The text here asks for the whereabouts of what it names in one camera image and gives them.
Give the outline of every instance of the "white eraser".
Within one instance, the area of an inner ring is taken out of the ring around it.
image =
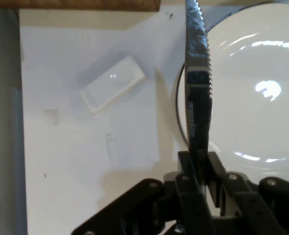
[[[137,84],[145,75],[136,61],[127,56],[80,91],[91,113],[95,114],[113,103]]]

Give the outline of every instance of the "wooden board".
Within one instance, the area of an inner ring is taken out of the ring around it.
[[[0,8],[159,11],[160,0],[0,0]]]

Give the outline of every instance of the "knife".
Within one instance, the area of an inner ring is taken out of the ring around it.
[[[207,34],[199,3],[186,0],[185,108],[188,148],[197,170],[199,184],[204,185],[212,90]]]

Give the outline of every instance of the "gray wall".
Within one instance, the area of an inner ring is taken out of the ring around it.
[[[22,82],[19,19],[0,10],[0,235],[25,235]]]

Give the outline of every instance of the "white plate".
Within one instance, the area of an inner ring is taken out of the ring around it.
[[[289,180],[289,3],[246,8],[208,32],[213,79],[209,150],[226,170]],[[178,118],[186,136],[184,72]]]

